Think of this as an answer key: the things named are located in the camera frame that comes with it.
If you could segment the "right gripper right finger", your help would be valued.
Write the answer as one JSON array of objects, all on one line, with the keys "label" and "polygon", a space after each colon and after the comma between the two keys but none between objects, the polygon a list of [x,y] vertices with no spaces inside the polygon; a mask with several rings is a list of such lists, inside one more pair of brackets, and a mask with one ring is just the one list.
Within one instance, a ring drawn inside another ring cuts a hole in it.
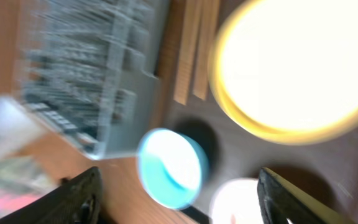
[{"label": "right gripper right finger", "polygon": [[352,224],[269,168],[259,171],[257,195],[264,224]]}]

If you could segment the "wooden chopstick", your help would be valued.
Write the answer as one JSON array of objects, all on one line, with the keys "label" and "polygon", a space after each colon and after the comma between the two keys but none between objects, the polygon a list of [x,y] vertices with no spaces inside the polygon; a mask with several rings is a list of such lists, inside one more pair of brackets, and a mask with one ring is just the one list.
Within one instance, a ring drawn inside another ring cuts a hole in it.
[{"label": "wooden chopstick", "polygon": [[202,0],[200,33],[193,82],[193,94],[205,100],[208,95],[208,59],[216,34],[220,0]]},{"label": "wooden chopstick", "polygon": [[201,19],[202,0],[187,0],[181,33],[180,51],[173,99],[186,105],[195,59],[198,29]]}]

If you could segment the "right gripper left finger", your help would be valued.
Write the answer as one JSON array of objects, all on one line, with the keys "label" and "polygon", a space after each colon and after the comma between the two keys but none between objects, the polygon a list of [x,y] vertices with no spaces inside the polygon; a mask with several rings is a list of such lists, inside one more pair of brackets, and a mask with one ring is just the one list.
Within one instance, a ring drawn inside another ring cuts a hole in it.
[{"label": "right gripper left finger", "polygon": [[97,224],[102,179],[94,166],[35,202],[0,218],[0,224]]}]

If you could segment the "white pink bowl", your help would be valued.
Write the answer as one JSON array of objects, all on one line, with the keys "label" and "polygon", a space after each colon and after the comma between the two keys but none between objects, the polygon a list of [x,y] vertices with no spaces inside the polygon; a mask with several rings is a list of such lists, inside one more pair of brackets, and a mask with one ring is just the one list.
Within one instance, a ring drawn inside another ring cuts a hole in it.
[{"label": "white pink bowl", "polygon": [[257,179],[232,179],[222,184],[209,205],[212,224],[263,224]]}]

